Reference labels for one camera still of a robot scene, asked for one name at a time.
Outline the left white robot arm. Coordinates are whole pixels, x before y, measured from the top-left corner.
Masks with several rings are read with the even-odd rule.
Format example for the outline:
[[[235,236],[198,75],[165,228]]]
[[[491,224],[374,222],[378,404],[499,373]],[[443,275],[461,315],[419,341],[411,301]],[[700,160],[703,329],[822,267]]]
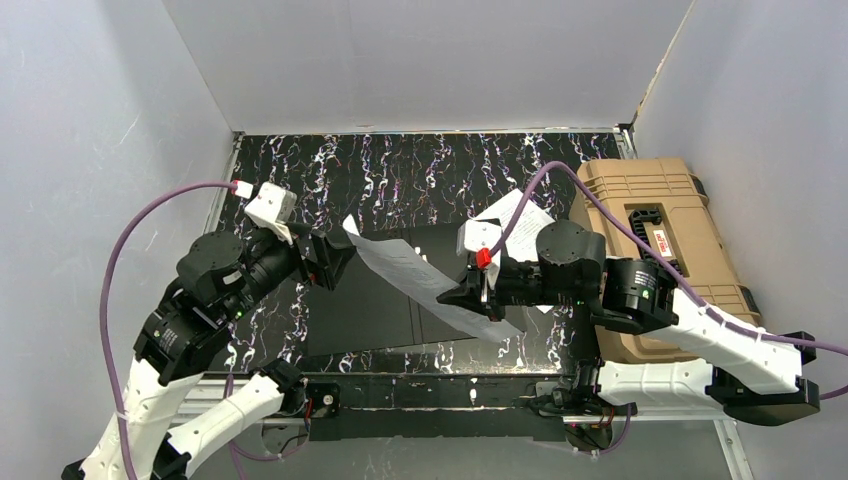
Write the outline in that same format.
[[[243,241],[232,232],[211,232],[194,241],[176,266],[177,277],[148,316],[133,347],[122,406],[92,453],[67,465],[64,479],[125,479],[131,460],[138,479],[188,479],[209,456],[267,416],[299,414],[309,402],[300,370],[276,359],[193,420],[173,426],[188,393],[232,340],[231,326],[285,280],[298,276],[334,290],[356,249],[333,242],[306,224],[295,227],[309,241],[260,229]]]

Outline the printed white paper sheet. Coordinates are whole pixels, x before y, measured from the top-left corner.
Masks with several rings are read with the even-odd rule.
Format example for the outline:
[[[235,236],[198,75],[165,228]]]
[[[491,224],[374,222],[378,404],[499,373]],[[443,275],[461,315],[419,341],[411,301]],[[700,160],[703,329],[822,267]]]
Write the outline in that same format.
[[[492,322],[484,315],[438,303],[437,296],[458,283],[425,261],[406,241],[366,239],[360,235],[351,215],[343,220],[342,228],[371,271],[447,325],[494,343],[521,334],[505,320]]]

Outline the beige file folder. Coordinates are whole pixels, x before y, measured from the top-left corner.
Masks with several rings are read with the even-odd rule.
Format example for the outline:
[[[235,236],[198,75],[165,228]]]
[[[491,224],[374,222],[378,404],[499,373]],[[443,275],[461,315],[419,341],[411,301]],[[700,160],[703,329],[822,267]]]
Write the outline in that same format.
[[[461,276],[465,260],[456,254],[458,223],[366,232],[369,240],[403,239],[452,279]],[[307,354],[408,347],[472,336],[453,328],[398,291],[369,269],[359,256],[347,264],[337,288],[311,288]]]

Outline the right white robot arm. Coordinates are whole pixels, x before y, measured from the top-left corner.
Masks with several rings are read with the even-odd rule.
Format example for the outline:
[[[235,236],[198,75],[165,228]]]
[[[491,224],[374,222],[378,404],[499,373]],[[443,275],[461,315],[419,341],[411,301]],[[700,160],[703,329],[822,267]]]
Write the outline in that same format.
[[[587,308],[595,326],[691,354],[674,363],[581,363],[567,386],[548,395],[545,407],[552,414],[577,407],[693,407],[780,426],[819,411],[818,386],[802,375],[809,353],[770,341],[764,331],[717,308],[698,306],[656,263],[611,258],[603,236],[568,220],[541,229],[533,261],[496,251],[501,234],[494,221],[470,220],[460,228],[457,249],[468,259],[467,270],[456,287],[439,295],[440,304],[500,325],[509,306],[572,300]]]

